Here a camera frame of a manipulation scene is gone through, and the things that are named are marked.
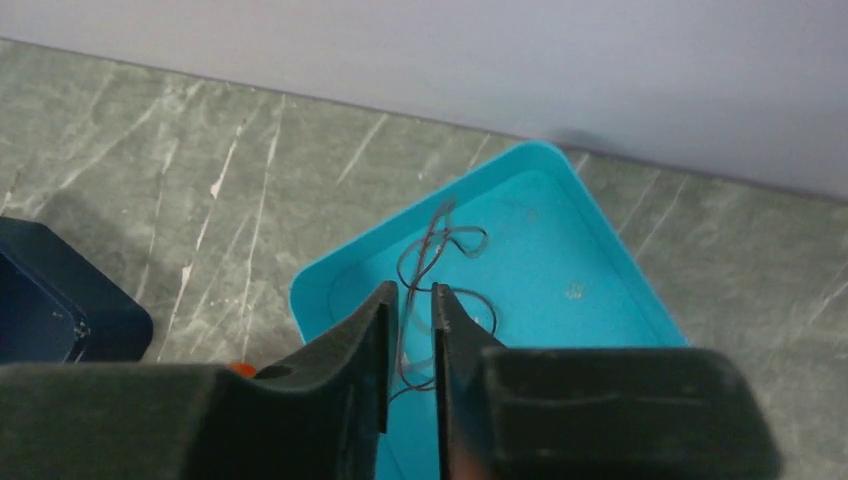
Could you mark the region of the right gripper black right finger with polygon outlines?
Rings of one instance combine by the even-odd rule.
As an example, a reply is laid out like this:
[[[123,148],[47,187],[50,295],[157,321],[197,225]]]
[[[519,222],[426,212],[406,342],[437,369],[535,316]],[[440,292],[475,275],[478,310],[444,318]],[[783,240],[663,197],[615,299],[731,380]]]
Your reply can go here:
[[[510,348],[432,294],[444,479],[776,479],[749,382],[702,348]]]

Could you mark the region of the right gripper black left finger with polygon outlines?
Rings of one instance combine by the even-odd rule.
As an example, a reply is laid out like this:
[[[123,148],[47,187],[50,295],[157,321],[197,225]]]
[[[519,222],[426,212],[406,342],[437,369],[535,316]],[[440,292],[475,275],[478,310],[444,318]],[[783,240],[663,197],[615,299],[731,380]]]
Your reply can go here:
[[[1,370],[5,479],[372,479],[388,424],[398,287],[245,377],[216,364]]]

